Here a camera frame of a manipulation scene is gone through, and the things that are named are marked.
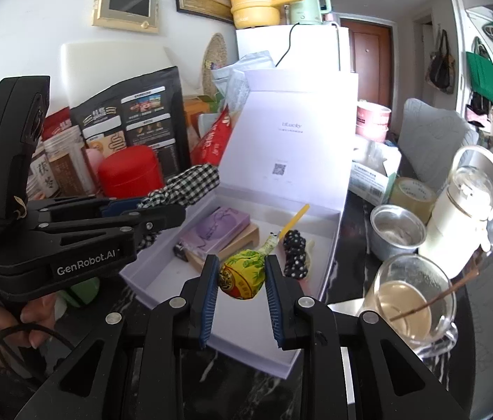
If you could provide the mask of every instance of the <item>finger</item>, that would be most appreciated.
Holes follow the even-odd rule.
[[[54,316],[50,316],[49,318],[38,322],[40,325],[46,328],[54,329],[54,325],[56,324],[56,319]],[[43,331],[33,330],[29,333],[29,342],[33,349],[37,349],[50,337],[48,333],[44,333]]]
[[[9,311],[0,306],[0,330],[13,327],[13,325],[17,324],[17,319],[15,319]],[[6,341],[12,345],[30,347],[28,334],[22,331],[7,336]]]
[[[55,293],[45,295],[44,297],[40,297],[36,300],[31,300],[21,311],[21,322],[28,324],[29,322],[40,322],[46,320],[54,314],[55,304]]]

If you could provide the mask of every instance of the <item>red canister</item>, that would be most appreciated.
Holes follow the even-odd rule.
[[[164,186],[155,151],[145,145],[111,154],[99,166],[99,181],[105,195],[118,199],[146,196]]]
[[[357,103],[355,133],[366,139],[384,142],[392,111],[388,107],[367,101]]]

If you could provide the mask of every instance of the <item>roll of clear tape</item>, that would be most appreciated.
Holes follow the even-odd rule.
[[[396,180],[390,195],[390,203],[410,210],[427,224],[437,201],[435,192],[418,180],[401,177]]]

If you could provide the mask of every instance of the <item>glass mug handle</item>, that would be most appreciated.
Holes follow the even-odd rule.
[[[437,357],[452,350],[457,341],[458,328],[456,328],[454,322],[451,322],[449,329],[445,332],[444,336],[441,339],[429,344],[428,346],[416,349],[415,353],[422,360],[424,358]]]

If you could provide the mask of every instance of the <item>pink container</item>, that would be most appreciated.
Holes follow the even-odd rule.
[[[357,103],[355,133],[366,139],[384,142],[392,111],[388,107],[367,101]]]

